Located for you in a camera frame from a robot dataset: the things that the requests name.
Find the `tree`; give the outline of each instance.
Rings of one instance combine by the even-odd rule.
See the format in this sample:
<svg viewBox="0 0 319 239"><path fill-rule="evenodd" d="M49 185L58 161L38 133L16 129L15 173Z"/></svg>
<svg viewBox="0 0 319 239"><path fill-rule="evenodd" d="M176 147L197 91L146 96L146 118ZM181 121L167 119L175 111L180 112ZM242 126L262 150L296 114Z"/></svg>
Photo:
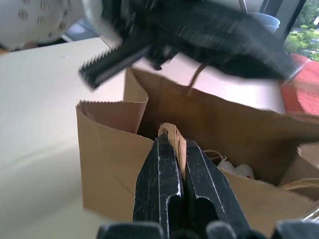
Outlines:
<svg viewBox="0 0 319 239"><path fill-rule="evenodd" d="M294 27L301 27L302 25L315 28L314 20L319 16L319 0L307 0L303 9L301 10Z"/></svg>
<svg viewBox="0 0 319 239"><path fill-rule="evenodd" d="M302 25L299 32L290 32L285 47L290 54L296 53L314 61L319 61L319 41L316 41L317 38L319 38L319 35L315 33L314 29Z"/></svg>

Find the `window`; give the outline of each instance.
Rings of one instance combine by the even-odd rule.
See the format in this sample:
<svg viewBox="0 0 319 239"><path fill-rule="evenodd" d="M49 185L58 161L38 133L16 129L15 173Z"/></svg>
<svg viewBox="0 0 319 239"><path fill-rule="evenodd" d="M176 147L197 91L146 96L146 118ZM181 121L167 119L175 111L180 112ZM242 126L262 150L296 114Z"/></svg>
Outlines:
<svg viewBox="0 0 319 239"><path fill-rule="evenodd" d="M319 62L319 0L307 0L285 42L288 53Z"/></svg>

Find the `white wall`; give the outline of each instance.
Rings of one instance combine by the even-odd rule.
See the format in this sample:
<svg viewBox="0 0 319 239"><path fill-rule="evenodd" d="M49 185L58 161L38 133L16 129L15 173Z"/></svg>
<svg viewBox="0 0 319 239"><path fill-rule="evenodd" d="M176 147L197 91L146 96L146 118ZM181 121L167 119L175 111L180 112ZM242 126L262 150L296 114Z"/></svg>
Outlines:
<svg viewBox="0 0 319 239"><path fill-rule="evenodd" d="M212 1L240 10L239 0L212 0ZM263 0L246 0L248 11L259 12L259 8L262 2Z"/></svg>

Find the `twisted paper handle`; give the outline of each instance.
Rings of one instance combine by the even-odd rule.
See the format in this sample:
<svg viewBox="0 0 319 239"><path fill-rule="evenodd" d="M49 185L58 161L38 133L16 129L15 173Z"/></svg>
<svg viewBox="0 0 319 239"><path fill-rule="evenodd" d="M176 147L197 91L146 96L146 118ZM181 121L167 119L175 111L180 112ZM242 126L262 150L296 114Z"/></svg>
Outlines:
<svg viewBox="0 0 319 239"><path fill-rule="evenodd" d="M159 128L159 136L167 133L169 143L174 148L177 162L181 171L183 180L185 180L186 171L186 140L183 138L177 127L171 123L164 123Z"/></svg>

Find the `table surface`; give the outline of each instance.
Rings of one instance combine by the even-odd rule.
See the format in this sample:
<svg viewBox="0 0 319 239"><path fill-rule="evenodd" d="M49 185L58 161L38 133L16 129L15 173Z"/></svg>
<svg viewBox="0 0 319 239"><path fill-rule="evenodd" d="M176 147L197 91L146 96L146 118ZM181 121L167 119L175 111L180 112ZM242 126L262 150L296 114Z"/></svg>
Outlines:
<svg viewBox="0 0 319 239"><path fill-rule="evenodd" d="M107 48L94 38L0 56L0 238L95 238L97 228L110 222L82 208L75 113L79 100L123 98L123 73L95 92L77 73ZM144 60L136 65L151 70ZM178 55L160 73L186 85L197 66ZM272 81L243 83L209 68L195 87L284 112Z"/></svg>

